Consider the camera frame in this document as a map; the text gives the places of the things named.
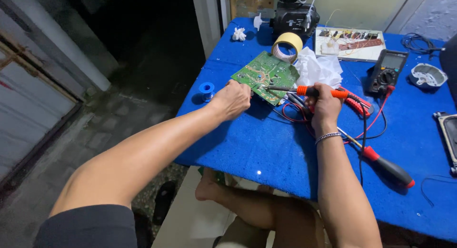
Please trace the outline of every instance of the hand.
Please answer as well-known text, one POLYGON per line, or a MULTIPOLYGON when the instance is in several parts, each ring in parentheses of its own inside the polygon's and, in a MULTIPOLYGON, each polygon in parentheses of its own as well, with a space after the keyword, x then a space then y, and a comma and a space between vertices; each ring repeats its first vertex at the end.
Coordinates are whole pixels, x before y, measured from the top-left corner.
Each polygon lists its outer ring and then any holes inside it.
POLYGON ((314 105, 314 116, 311 125, 316 132, 316 136, 338 132, 336 122, 341 111, 343 99, 338 99, 332 96, 333 88, 326 84, 315 83, 314 88, 319 90, 319 98, 308 97, 305 104, 307 106, 314 105))
POLYGON ((229 80, 224 88, 217 92, 208 106, 214 108, 223 120, 233 120, 251 106, 251 88, 246 84, 239 84, 229 80))

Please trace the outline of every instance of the orange soldering iron handle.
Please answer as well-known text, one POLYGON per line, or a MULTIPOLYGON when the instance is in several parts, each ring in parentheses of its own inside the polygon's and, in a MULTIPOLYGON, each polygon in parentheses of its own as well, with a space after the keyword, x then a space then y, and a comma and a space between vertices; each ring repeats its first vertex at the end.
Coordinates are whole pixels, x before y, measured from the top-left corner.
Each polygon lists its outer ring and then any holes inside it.
MULTIPOLYGON (((346 99, 349 95, 348 92, 332 90, 332 96, 340 99, 346 99)), ((314 87, 298 86, 297 94, 303 96, 319 97, 319 90, 314 87)))

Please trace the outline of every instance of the yellow tape roll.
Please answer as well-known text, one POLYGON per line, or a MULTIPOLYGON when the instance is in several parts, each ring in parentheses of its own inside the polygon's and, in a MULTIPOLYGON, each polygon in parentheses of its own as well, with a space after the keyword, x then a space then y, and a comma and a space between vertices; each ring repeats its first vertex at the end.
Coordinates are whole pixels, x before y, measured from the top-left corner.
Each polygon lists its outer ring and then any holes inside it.
POLYGON ((289 63, 294 63, 295 60, 297 60, 297 55, 298 53, 303 49, 303 41, 302 39, 294 34, 294 33, 284 33, 278 37, 278 39, 275 41, 275 44, 271 47, 271 53, 282 59, 283 61, 289 62, 289 63), (286 43, 291 45, 295 49, 295 54, 294 55, 285 55, 283 52, 279 50, 278 44, 280 43, 286 43))

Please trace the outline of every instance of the green circuit board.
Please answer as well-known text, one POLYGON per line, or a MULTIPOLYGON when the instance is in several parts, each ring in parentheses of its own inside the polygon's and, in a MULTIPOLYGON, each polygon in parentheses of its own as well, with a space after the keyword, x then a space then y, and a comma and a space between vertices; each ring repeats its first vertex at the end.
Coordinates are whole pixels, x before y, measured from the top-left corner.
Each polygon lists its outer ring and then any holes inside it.
POLYGON ((232 79, 247 84, 252 91, 272 105, 277 105, 286 92, 267 91, 264 87, 292 87, 299 77, 295 66, 265 51, 232 75, 232 79))

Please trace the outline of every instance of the blue table cover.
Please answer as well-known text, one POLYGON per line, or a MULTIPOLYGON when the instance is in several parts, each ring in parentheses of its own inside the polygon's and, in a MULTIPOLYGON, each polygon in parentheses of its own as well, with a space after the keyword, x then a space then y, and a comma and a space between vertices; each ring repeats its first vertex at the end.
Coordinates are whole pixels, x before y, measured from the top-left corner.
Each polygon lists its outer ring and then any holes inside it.
MULTIPOLYGON (((262 25, 258 32, 253 27, 251 18, 234 19, 204 64, 178 116, 204 106, 198 90, 203 82, 213 83, 216 92, 225 86, 230 76, 260 52, 270 52, 273 45, 271 33, 272 28, 268 24, 262 25), (232 40, 235 27, 246 29, 245 41, 232 40)), ((401 35, 384 34, 386 47, 406 51, 400 44, 401 38, 401 35)), ((433 42, 437 47, 444 43, 433 42)), ((313 48, 312 38, 305 46, 313 48)), ((363 163, 363 189, 378 220, 457 241, 457 214, 454 207, 457 204, 457 185, 425 181, 423 190, 435 204, 434 207, 421 194, 421 182, 425 177, 449 176, 450 169, 447 152, 432 114, 436 111, 455 114, 456 109, 447 84, 435 93, 424 93, 408 83, 408 75, 418 63, 440 67, 438 57, 429 61, 428 55, 410 54, 396 89, 384 107, 387 131, 379 138, 367 140, 367 146, 372 146, 378 154, 403 167, 416 185, 409 190, 398 188, 377 174, 368 163, 363 163)), ((376 100, 363 94, 361 82, 364 82, 366 71, 374 63, 342 61, 340 64, 344 71, 341 74, 342 86, 375 105, 375 113, 368 119, 370 124, 378 113, 379 106, 376 100)), ((294 115, 292 109, 287 112, 294 115)), ((363 121, 346 104, 340 113, 338 126, 352 136, 363 131, 363 121)), ((369 129, 368 136, 378 134, 383 127, 380 116, 369 129)), ((356 149, 346 145, 346 152, 359 177, 356 149)), ((314 139, 303 124, 290 124, 259 98, 253 98, 250 109, 239 118, 223 123, 197 141, 176 162, 211 167, 317 200, 318 173, 314 139)))

